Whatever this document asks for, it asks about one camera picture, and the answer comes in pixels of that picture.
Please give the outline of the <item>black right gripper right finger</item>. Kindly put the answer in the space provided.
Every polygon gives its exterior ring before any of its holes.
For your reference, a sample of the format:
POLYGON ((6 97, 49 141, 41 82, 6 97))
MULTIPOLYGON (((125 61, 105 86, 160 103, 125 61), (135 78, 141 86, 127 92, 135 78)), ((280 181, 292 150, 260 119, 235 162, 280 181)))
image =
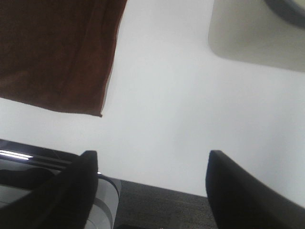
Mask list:
POLYGON ((219 229, 303 229, 305 209, 270 189, 222 151, 209 154, 205 187, 219 229))

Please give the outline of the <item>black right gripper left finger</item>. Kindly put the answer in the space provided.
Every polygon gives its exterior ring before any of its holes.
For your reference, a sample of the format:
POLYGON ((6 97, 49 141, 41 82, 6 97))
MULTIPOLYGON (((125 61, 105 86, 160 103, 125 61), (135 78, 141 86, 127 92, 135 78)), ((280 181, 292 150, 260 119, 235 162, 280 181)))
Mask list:
POLYGON ((1 208, 2 229, 83 229, 98 186, 95 151, 85 151, 58 175, 1 208))

